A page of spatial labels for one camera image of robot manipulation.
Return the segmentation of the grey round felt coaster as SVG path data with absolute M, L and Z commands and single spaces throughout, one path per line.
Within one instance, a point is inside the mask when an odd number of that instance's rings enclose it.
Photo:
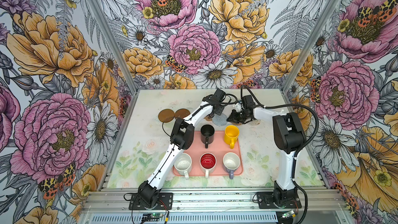
M 212 118 L 212 123 L 216 126 L 222 127 L 228 124 L 228 117 L 225 114 L 217 115 L 215 114 Z

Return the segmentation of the dark brown round coaster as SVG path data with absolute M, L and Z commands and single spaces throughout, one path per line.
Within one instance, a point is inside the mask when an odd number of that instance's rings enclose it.
M 190 111 L 186 108 L 181 108 L 177 110 L 174 114 L 175 119 L 184 119 L 190 115 Z

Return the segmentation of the clear patterned round coaster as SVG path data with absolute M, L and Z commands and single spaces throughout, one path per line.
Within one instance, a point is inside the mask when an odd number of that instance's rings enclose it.
M 250 126 L 257 126 L 257 125 L 259 125 L 261 123 L 261 120 L 252 120 L 252 121 L 250 121 L 248 124 L 250 125 Z

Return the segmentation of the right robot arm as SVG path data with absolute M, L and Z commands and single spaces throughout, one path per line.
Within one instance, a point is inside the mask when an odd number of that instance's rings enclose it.
M 301 202 L 298 186 L 295 182 L 297 157 L 307 141 L 304 129 L 297 113 L 287 112 L 291 104 L 264 106 L 256 103 L 252 95 L 246 95 L 234 104 L 234 110 L 227 121 L 231 123 L 247 124 L 254 120 L 271 122 L 273 140 L 279 153 L 279 172 L 274 181 L 271 194 L 258 193 L 259 207 L 266 203 L 273 203 L 276 207 L 297 207 Z

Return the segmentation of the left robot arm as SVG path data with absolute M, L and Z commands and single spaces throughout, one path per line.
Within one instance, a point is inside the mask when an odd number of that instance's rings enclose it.
M 205 96 L 193 113 L 183 119 L 177 118 L 164 157 L 149 178 L 140 184 L 136 198 L 131 201 L 135 205 L 154 208 L 159 200 L 166 176 L 180 155 L 192 145 L 195 126 L 207 116 L 221 115 L 226 106 L 234 105 L 237 102 L 238 99 L 235 95 L 217 89 L 215 93 Z

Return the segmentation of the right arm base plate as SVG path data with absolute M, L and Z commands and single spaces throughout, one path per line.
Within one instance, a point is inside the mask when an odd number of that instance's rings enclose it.
M 298 194 L 280 194 L 277 192 L 257 192 L 259 209 L 300 209 L 302 203 Z

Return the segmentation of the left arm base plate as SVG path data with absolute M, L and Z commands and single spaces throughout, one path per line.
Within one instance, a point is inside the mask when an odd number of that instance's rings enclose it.
M 173 196 L 173 193 L 159 193 L 151 197 L 133 193 L 129 200 L 129 210 L 171 210 L 173 205 Z

